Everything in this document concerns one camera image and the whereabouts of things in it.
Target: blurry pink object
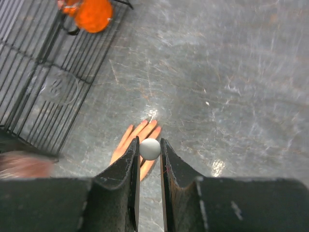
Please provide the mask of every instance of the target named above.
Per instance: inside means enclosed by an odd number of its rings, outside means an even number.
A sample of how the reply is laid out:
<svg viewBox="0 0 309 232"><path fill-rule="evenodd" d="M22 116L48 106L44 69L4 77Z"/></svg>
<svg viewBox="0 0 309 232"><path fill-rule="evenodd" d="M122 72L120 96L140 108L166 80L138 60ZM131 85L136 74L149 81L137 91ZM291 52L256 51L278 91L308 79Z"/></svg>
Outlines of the blurry pink object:
<svg viewBox="0 0 309 232"><path fill-rule="evenodd" d="M53 162L24 151L1 154L0 178L50 177Z"/></svg>

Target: white ball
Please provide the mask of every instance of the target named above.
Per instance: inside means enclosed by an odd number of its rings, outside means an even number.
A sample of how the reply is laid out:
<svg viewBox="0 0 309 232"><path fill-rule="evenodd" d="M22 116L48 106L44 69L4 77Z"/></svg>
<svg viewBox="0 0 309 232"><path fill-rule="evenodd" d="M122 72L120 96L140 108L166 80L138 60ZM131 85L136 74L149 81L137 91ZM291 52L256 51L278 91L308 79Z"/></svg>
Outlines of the white ball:
<svg viewBox="0 0 309 232"><path fill-rule="evenodd" d="M140 144L140 155L145 160L155 160L161 153L160 143L156 139L145 139Z"/></svg>

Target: orange object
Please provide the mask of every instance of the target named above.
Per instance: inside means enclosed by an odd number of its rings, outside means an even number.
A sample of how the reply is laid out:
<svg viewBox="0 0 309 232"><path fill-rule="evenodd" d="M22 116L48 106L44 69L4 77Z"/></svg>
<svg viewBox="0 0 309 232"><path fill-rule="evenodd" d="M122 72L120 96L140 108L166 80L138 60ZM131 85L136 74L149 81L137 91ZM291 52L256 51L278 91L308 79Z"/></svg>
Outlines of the orange object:
<svg viewBox="0 0 309 232"><path fill-rule="evenodd" d="M74 17L76 25L90 33L104 30L112 18L109 0L58 0L63 13Z"/></svg>

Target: orange pumpkin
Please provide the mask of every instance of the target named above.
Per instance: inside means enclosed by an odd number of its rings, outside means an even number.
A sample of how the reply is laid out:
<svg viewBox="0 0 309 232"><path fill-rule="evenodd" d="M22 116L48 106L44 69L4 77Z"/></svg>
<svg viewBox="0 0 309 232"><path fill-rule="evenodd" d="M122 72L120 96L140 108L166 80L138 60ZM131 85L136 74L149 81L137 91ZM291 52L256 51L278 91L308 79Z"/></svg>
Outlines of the orange pumpkin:
<svg viewBox="0 0 309 232"><path fill-rule="evenodd" d="M58 0L58 7L74 17L79 28L90 33L104 30L112 18L112 5L108 0Z"/></svg>

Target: black wire rack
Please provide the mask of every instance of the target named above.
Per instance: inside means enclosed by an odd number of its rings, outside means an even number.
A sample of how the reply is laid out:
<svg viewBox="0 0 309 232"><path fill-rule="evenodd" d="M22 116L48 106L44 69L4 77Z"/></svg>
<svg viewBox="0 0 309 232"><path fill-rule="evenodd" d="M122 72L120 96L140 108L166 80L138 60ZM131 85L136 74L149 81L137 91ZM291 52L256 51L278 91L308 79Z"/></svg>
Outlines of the black wire rack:
<svg viewBox="0 0 309 232"><path fill-rule="evenodd" d="M112 0L113 17L100 33L65 31L74 21L56 0L0 0L0 128L58 157L124 19L129 2ZM69 73L66 104L41 95L46 81Z"/></svg>

